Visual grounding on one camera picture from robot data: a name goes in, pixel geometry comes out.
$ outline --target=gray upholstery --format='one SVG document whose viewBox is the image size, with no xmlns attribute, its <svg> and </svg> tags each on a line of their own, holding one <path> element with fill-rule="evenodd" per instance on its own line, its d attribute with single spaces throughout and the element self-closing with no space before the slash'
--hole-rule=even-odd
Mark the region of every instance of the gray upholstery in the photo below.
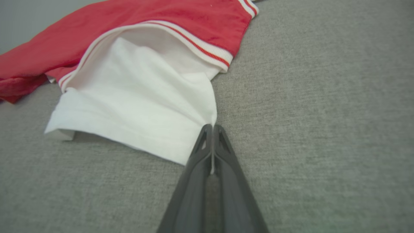
<svg viewBox="0 0 414 233">
<path fill-rule="evenodd" d="M 32 1 L 56 7 L 50 17 L 43 8 L 48 21 L 17 2 L 0 3 L 2 52 L 35 34 L 14 27 L 39 32 L 90 3 Z M 212 83 L 269 230 L 413 232 L 414 2 L 257 6 L 229 72 Z M 155 232 L 183 167 L 86 133 L 47 140 L 60 94 L 45 84 L 0 104 L 0 232 Z"/>
</svg>

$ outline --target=gray fabric surface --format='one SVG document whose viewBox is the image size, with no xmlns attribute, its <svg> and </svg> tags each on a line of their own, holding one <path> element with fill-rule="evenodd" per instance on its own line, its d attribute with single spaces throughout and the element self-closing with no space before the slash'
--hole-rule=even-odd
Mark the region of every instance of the gray fabric surface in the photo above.
<svg viewBox="0 0 414 233">
<path fill-rule="evenodd" d="M 414 2 L 257 6 L 212 83 L 269 230 L 412 232 Z M 86 133 L 46 140 L 59 96 L 0 104 L 0 232 L 155 232 L 183 167 Z"/>
</svg>

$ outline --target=red fabric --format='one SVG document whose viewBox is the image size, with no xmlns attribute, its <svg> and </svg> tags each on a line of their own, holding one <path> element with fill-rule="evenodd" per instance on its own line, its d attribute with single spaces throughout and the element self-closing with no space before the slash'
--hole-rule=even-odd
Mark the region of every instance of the red fabric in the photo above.
<svg viewBox="0 0 414 233">
<path fill-rule="evenodd" d="M 108 0 L 88 5 L 0 55 L 0 99 L 16 102 L 45 82 L 45 73 L 61 79 L 76 69 L 100 35 L 147 20 L 177 24 L 235 56 L 251 15 L 237 0 Z"/>
</svg>

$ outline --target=white fabric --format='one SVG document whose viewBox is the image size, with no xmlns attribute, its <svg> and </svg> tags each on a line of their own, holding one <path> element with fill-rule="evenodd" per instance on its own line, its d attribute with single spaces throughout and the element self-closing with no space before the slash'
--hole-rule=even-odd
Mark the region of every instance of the white fabric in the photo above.
<svg viewBox="0 0 414 233">
<path fill-rule="evenodd" d="M 214 124 L 210 80 L 221 70 L 165 30 L 106 37 L 67 83 L 45 133 L 94 133 L 186 164 L 200 129 Z"/>
</svg>

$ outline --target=red and white stripe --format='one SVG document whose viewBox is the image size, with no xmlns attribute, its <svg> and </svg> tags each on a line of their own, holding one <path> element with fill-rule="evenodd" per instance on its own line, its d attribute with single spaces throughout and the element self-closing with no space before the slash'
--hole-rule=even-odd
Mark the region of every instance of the red and white stripe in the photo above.
<svg viewBox="0 0 414 233">
<path fill-rule="evenodd" d="M 76 76 L 79 70 L 82 69 L 83 65 L 87 62 L 88 57 L 94 54 L 96 50 L 101 47 L 102 44 L 106 44 L 106 42 L 110 41 L 111 38 L 118 36 L 125 30 L 138 29 L 143 27 L 158 28 L 167 31 L 169 34 L 176 37 L 183 44 L 185 44 L 198 57 L 210 64 L 220 67 L 222 72 L 227 72 L 230 63 L 233 60 L 233 55 L 227 50 L 199 39 L 198 37 L 194 36 L 187 30 L 183 29 L 182 27 L 176 24 L 162 20 L 150 20 L 135 25 L 115 28 L 97 38 L 94 42 L 92 42 L 92 44 L 86 50 L 85 54 L 82 56 L 82 59 L 79 62 L 77 69 L 65 75 L 59 80 L 58 84 L 61 90 L 63 92 L 65 91 L 69 81 Z"/>
<path fill-rule="evenodd" d="M 244 8 L 247 13 L 249 13 L 252 18 L 259 14 L 259 8 L 251 0 L 238 0 L 241 6 Z"/>
</svg>

